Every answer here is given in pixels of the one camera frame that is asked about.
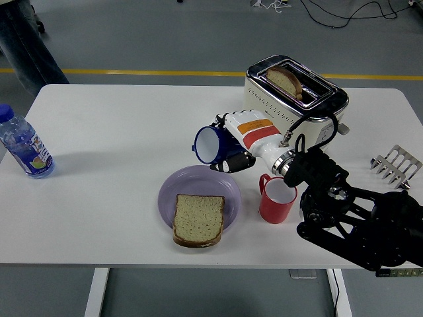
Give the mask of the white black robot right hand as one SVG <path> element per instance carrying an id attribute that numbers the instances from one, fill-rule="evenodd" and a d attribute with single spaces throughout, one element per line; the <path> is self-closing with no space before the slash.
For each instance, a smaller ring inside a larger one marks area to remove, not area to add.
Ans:
<path id="1" fill-rule="evenodd" d="M 217 116 L 212 123 L 229 137 L 229 152 L 210 168 L 235 173 L 262 159 L 272 174 L 285 176 L 293 162 L 293 147 L 284 145 L 284 136 L 262 112 L 243 110 Z"/>

